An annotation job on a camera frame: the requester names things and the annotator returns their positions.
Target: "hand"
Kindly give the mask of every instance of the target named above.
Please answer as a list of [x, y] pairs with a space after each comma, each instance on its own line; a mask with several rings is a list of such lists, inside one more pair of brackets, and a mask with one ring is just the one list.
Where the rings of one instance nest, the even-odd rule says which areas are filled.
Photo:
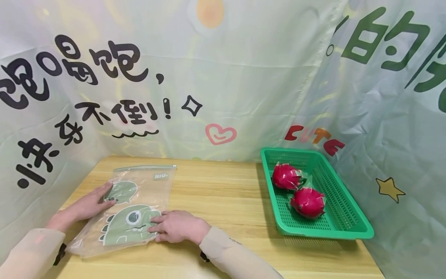
[[178, 243], [183, 240], [190, 240], [200, 245], [211, 229], [206, 221], [187, 211], [164, 211], [161, 216], [156, 216], [151, 221], [158, 223], [148, 229], [150, 233], [160, 233], [155, 239], [156, 242]]
[[56, 213], [45, 228], [56, 229], [64, 233], [73, 223], [89, 219], [101, 211], [110, 208], [116, 201], [104, 201], [103, 197], [111, 187], [113, 187], [113, 183], [111, 182], [107, 182], [104, 185], [97, 187], [92, 192], [75, 201], [66, 209]]

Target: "yellow star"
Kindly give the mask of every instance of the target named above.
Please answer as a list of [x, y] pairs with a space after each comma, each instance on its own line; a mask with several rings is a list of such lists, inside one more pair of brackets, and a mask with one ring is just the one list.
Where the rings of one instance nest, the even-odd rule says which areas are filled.
[[396, 203], [400, 202], [399, 195], [405, 195], [403, 191], [395, 187], [395, 182], [392, 177], [387, 178], [386, 180], [376, 179], [376, 182], [380, 186], [379, 193], [382, 195], [388, 195], [391, 197]]

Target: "pink heart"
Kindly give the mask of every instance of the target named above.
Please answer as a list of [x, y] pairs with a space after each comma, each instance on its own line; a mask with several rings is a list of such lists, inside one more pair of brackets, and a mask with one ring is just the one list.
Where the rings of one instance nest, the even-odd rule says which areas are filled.
[[[217, 128], [218, 130], [218, 135], [211, 135], [210, 130], [211, 128]], [[225, 132], [231, 132], [231, 136], [227, 137], [224, 136], [223, 134]], [[227, 142], [231, 142], [233, 141], [236, 136], [237, 136], [237, 131], [234, 128], [222, 128], [222, 126], [218, 125], [218, 124], [209, 124], [208, 126], [206, 126], [206, 136], [209, 139], [209, 141], [213, 144], [213, 145], [219, 145], [219, 144], [223, 144], [223, 143], [227, 143]]]

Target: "orange circle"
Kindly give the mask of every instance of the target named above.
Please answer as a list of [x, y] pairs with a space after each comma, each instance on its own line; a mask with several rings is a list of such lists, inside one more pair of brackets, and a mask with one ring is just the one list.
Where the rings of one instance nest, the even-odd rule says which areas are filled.
[[224, 18], [223, 0], [198, 0], [197, 18], [206, 28], [217, 28]]

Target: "squiggle line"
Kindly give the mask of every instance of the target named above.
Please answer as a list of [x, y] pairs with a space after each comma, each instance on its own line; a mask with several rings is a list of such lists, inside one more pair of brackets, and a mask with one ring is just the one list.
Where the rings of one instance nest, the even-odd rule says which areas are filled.
[[145, 137], [145, 136], [147, 136], [147, 135], [156, 135], [157, 133], [159, 133], [160, 131], [159, 130], [156, 130], [155, 132], [148, 132], [148, 131], [145, 131], [144, 132], [144, 134], [142, 134], [142, 135], [139, 135], [139, 134], [137, 134], [137, 133], [133, 133], [133, 134], [131, 134], [131, 135], [126, 135], [126, 134], [124, 134], [124, 133], [122, 133], [120, 136], [115, 136], [115, 135], [111, 135], [112, 137], [115, 137], [115, 138], [123, 138], [123, 137], [134, 137], [134, 136], [139, 136], [139, 137]]

